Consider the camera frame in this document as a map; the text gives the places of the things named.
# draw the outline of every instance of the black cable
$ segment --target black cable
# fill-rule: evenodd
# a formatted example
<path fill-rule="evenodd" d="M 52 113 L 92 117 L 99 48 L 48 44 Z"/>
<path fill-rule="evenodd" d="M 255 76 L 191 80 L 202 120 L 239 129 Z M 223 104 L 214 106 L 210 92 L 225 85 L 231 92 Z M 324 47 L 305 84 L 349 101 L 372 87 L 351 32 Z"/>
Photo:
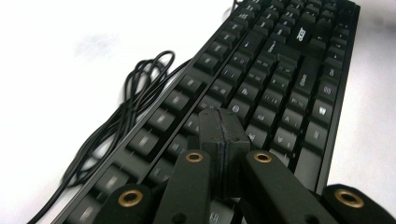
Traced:
<path fill-rule="evenodd" d="M 163 64 L 160 59 L 170 55 L 167 64 Z M 166 83 L 184 68 L 190 61 L 184 62 L 181 66 L 168 74 L 168 69 L 175 60 L 175 53 L 167 50 L 160 53 L 155 59 L 139 62 L 124 82 L 123 102 L 111 117 L 96 129 L 88 139 L 82 144 L 76 157 L 67 167 L 62 178 L 61 185 L 41 210 L 28 222 L 37 223 L 55 204 L 66 188 L 85 184 L 97 169 L 103 164 L 117 145 L 124 139 L 129 131 L 136 125 L 136 118 L 142 115 L 157 98 L 161 95 Z M 142 90 L 138 91 L 139 82 L 145 78 Z M 110 146 L 105 154 L 100 157 L 94 153 L 106 141 L 110 141 Z M 87 161 L 93 162 L 89 167 Z"/>

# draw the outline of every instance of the function key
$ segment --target function key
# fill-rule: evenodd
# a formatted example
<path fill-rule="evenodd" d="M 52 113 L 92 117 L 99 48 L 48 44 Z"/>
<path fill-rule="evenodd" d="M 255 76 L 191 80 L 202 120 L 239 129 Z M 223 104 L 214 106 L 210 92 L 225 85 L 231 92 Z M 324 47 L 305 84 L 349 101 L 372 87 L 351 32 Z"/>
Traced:
<path fill-rule="evenodd" d="M 106 195 L 110 195 L 114 190 L 124 186 L 128 182 L 129 176 L 116 166 L 111 165 L 96 182 L 95 187 Z"/>
<path fill-rule="evenodd" d="M 155 154 L 154 152 L 159 141 L 160 138 L 158 136 L 145 129 L 141 129 L 128 144 L 128 148 L 148 157 L 150 160 L 150 155 Z"/>
<path fill-rule="evenodd" d="M 254 20 L 254 13 L 250 10 L 242 8 L 233 18 L 234 21 L 244 25 L 249 26 Z"/>
<path fill-rule="evenodd" d="M 228 56 L 230 49 L 219 42 L 214 41 L 207 49 L 207 52 L 218 58 L 220 61 L 223 61 Z"/>
<path fill-rule="evenodd" d="M 220 63 L 219 60 L 216 59 L 215 57 L 212 57 L 209 54 L 204 53 L 198 59 L 195 66 L 201 69 L 202 71 L 207 72 L 209 75 L 213 76 L 218 71 L 220 67 Z"/>
<path fill-rule="evenodd" d="M 239 38 L 245 32 L 246 27 L 241 25 L 241 24 L 239 24 L 239 23 L 237 23 L 237 22 L 229 21 L 227 23 L 226 30 L 232 32 L 233 34 L 235 34 Z"/>
<path fill-rule="evenodd" d="M 236 43 L 238 42 L 238 38 L 226 31 L 222 31 L 217 40 L 225 45 L 227 45 L 229 48 L 235 47 Z"/>
<path fill-rule="evenodd" d="M 174 123 L 175 116 L 161 108 L 157 108 L 154 114 L 148 119 L 148 125 L 157 130 L 160 134 L 171 131 L 171 127 Z"/>
<path fill-rule="evenodd" d="M 188 109 L 189 97 L 180 91 L 171 91 L 168 97 L 163 101 L 164 107 L 175 112 L 179 115 L 183 114 Z"/>
<path fill-rule="evenodd" d="M 193 99 L 196 99 L 201 92 L 204 90 L 205 84 L 200 80 L 186 75 L 177 84 L 177 89 L 181 90 L 183 93 L 189 95 Z"/>

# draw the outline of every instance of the keycap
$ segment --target keycap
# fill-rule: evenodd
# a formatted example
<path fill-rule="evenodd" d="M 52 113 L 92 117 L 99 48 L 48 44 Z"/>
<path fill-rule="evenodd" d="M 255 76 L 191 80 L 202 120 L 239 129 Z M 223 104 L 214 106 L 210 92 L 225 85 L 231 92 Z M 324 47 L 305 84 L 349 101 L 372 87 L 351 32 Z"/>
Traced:
<path fill-rule="evenodd" d="M 195 66 L 209 75 L 214 75 L 219 69 L 219 60 L 207 53 L 204 53 L 197 61 Z"/>
<path fill-rule="evenodd" d="M 117 188 L 124 186 L 129 178 L 130 177 L 119 168 L 111 165 L 100 177 L 98 182 L 96 182 L 95 187 L 108 196 Z"/>
<path fill-rule="evenodd" d="M 332 106 L 320 100 L 316 100 L 314 108 L 312 109 L 312 117 L 329 125 L 332 120 Z"/>
<path fill-rule="evenodd" d="M 327 140 L 327 130 L 311 121 L 308 124 L 305 134 L 305 142 L 308 144 L 324 151 L 324 147 Z"/>
<path fill-rule="evenodd" d="M 161 158 L 152 168 L 148 175 L 148 179 L 156 184 L 161 184 L 172 176 L 173 169 L 174 165 L 171 162 Z"/>
<path fill-rule="evenodd" d="M 246 129 L 246 134 L 250 138 L 250 141 L 257 149 L 263 149 L 267 139 L 267 132 L 249 124 Z"/>
<path fill-rule="evenodd" d="M 301 149 L 294 175 L 307 189 L 315 191 L 320 166 L 321 157 L 313 151 L 303 147 Z"/>
<path fill-rule="evenodd" d="M 296 140 L 296 134 L 286 131 L 283 128 L 278 128 L 274 137 L 274 143 L 289 153 L 293 152 Z"/>
<path fill-rule="evenodd" d="M 87 195 L 67 218 L 67 222 L 73 224 L 92 224 L 100 208 L 101 204 Z"/>
<path fill-rule="evenodd" d="M 128 148 L 147 157 L 151 152 L 154 152 L 159 140 L 160 138 L 155 134 L 141 129 L 128 144 Z"/>
<path fill-rule="evenodd" d="M 148 125 L 159 131 L 159 134 L 169 133 L 175 124 L 176 118 L 169 112 L 157 108 L 154 114 L 148 119 Z"/>

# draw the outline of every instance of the keyboard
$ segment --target keyboard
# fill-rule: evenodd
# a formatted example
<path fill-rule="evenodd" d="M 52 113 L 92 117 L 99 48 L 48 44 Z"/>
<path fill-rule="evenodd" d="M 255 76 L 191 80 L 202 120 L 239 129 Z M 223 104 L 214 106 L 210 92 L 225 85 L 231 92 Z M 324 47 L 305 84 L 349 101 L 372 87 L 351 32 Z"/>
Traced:
<path fill-rule="evenodd" d="M 115 189 L 172 176 L 200 111 L 223 107 L 255 148 L 318 194 L 326 186 L 360 7 L 335 0 L 246 0 L 208 39 L 54 223 L 92 223 Z M 213 200 L 209 223 L 233 206 Z"/>

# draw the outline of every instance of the white surface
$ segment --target white surface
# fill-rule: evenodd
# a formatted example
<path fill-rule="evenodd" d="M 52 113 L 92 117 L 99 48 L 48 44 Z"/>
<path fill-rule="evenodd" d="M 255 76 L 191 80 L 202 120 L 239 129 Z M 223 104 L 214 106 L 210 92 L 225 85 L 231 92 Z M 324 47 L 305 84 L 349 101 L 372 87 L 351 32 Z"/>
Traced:
<path fill-rule="evenodd" d="M 25 223 L 43 206 L 84 140 L 117 108 L 137 62 L 171 49 L 176 68 L 221 25 L 231 2 L 2 3 L 0 223 Z M 361 189 L 396 217 L 396 2 L 359 4 L 329 183 Z"/>

